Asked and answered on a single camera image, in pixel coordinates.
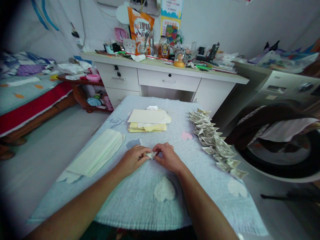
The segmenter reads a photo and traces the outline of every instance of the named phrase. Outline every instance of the forearm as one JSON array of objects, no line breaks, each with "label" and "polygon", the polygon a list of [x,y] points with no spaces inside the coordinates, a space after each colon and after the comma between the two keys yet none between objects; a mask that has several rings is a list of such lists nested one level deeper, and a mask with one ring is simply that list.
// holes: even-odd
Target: forearm
[{"label": "forearm", "polygon": [[79,239],[123,177],[111,170],[30,233],[26,239]]},{"label": "forearm", "polygon": [[238,239],[227,219],[190,170],[184,167],[177,176],[198,239]]}]

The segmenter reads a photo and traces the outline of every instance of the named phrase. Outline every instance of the snack bag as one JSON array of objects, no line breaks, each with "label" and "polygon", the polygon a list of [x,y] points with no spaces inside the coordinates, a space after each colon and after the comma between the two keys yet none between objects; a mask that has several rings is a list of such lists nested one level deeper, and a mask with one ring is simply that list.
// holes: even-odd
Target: snack bag
[{"label": "snack bag", "polygon": [[151,32],[154,25],[154,18],[146,13],[139,13],[136,10],[128,7],[131,39],[136,42],[136,54],[139,54],[139,45],[144,44],[144,35],[146,32]]}]

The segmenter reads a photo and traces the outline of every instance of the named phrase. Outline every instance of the table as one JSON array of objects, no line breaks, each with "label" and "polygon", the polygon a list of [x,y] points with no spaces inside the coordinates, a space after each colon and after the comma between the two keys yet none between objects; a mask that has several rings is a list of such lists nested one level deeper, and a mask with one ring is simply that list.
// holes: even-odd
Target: table
[{"label": "table", "polygon": [[67,74],[62,74],[62,75],[59,75],[57,78],[60,81],[69,82],[71,84],[74,98],[82,106],[82,108],[87,111],[87,113],[92,113],[93,111],[112,112],[112,111],[109,111],[107,108],[102,109],[95,106],[91,106],[87,102],[86,93],[84,92],[83,88],[80,86],[80,84],[83,84],[83,85],[104,87],[103,82],[90,82],[88,80],[70,80],[70,79],[66,79],[66,75]]},{"label": "table", "polygon": [[177,68],[150,58],[135,62],[95,52],[81,57],[96,63],[114,109],[128,95],[152,96],[198,103],[213,117],[236,84],[249,82],[236,74]]},{"label": "table", "polygon": [[[167,131],[128,132],[127,120],[132,110],[148,106],[158,106],[168,112],[172,122],[167,124]],[[106,129],[112,129],[126,135],[118,151],[92,177],[83,176],[71,183],[64,178],[55,182],[29,220],[42,222],[47,219],[110,171],[132,146],[142,144],[152,148],[157,143],[168,141],[237,233],[266,235],[267,230],[244,183],[216,167],[213,157],[202,150],[197,136],[191,134],[194,127],[188,112],[197,108],[200,106],[196,103],[127,96],[83,148],[90,146]],[[117,186],[95,221],[125,229],[151,231],[175,230],[191,225],[178,178],[154,160],[146,161]]]}]

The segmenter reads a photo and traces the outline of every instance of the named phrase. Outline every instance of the hand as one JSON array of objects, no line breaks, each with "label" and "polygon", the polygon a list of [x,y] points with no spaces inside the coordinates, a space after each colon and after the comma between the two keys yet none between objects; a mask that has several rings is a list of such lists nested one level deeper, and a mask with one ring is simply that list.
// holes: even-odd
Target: hand
[{"label": "hand", "polygon": [[114,169],[118,171],[123,178],[130,176],[145,161],[150,159],[145,155],[146,152],[151,153],[151,149],[144,146],[135,145],[123,155]]},{"label": "hand", "polygon": [[155,156],[154,159],[165,169],[174,172],[175,174],[186,167],[186,165],[184,165],[184,163],[173,150],[173,146],[169,143],[158,143],[154,146],[152,151],[158,153],[162,152],[162,158],[159,156]]}]

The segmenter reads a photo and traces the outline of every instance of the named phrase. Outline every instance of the floor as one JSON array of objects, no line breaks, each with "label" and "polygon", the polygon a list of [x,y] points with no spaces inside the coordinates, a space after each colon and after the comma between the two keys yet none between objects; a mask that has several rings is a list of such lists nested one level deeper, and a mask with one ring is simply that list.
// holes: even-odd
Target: floor
[{"label": "floor", "polygon": [[[25,221],[108,116],[103,112],[88,114],[78,105],[68,108],[29,134],[26,144],[13,148],[16,152],[13,159],[0,163],[2,196],[5,196],[6,207],[20,237],[36,227],[26,225]],[[48,168],[50,171],[44,173],[43,170]],[[243,239],[311,239],[284,202],[260,197],[260,194],[284,194],[297,185],[268,178],[245,162],[238,168],[250,172],[244,182],[270,233],[266,237],[242,234]]]}]

